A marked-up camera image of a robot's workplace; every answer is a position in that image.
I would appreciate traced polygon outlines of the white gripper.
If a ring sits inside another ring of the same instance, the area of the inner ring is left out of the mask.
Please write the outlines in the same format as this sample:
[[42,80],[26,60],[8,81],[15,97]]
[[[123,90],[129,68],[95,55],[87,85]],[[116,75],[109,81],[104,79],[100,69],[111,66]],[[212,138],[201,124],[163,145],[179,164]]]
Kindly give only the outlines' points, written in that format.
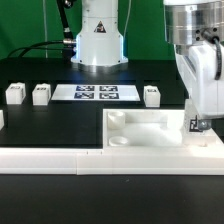
[[198,129],[207,131],[212,121],[207,118],[224,117],[224,61],[222,75],[215,79],[217,71],[216,47],[209,43],[191,46],[187,55],[175,54],[176,64],[189,97],[202,117]]

